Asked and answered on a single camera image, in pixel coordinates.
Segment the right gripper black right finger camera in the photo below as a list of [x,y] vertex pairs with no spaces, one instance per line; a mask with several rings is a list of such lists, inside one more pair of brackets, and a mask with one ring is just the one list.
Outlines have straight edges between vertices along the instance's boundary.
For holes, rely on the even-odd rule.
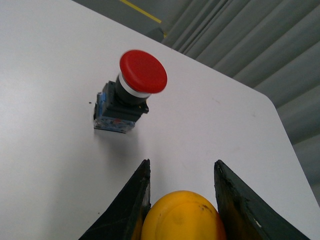
[[222,160],[214,163],[218,213],[228,240],[307,240]]

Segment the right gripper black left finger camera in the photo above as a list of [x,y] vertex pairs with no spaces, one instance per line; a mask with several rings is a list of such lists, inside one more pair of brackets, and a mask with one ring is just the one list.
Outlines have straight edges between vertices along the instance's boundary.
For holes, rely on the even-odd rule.
[[139,240],[151,209],[150,160],[145,159],[106,211],[80,237],[81,240]]

